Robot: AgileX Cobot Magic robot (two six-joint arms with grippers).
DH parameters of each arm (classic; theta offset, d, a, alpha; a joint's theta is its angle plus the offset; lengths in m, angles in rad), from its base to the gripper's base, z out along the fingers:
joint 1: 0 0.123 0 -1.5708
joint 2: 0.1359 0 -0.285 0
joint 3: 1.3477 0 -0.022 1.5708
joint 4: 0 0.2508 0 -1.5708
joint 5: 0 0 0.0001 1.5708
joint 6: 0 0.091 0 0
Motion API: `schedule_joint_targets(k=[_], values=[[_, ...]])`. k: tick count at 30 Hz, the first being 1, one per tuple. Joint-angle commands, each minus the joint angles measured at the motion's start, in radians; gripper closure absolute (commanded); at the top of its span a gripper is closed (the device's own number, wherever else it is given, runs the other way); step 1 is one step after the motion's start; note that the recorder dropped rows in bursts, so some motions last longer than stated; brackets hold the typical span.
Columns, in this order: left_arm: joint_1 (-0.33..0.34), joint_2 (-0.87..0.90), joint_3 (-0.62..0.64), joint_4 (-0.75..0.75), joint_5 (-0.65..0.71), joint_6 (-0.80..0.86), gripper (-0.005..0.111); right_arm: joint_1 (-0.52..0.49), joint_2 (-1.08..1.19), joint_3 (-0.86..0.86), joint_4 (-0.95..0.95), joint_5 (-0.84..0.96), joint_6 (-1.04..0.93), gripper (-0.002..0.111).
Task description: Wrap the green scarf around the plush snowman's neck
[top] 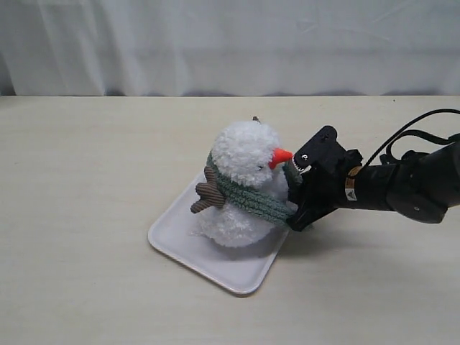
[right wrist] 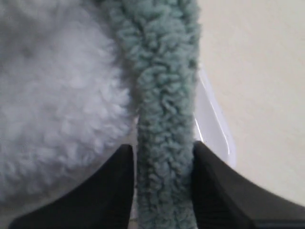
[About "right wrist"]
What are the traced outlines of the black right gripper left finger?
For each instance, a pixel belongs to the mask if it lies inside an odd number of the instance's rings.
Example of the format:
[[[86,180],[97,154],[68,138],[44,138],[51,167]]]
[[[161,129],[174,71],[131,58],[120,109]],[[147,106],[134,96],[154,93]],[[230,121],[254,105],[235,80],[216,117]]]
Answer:
[[[133,202],[133,151],[121,145],[76,189],[10,223],[11,229],[126,229]]]

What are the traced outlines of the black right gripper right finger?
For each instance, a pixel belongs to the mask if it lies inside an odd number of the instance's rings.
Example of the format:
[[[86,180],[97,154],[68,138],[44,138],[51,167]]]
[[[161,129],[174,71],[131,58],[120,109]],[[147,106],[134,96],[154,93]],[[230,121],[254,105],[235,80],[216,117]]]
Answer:
[[[305,208],[237,173],[204,143],[193,147],[192,202],[200,229],[303,229]]]

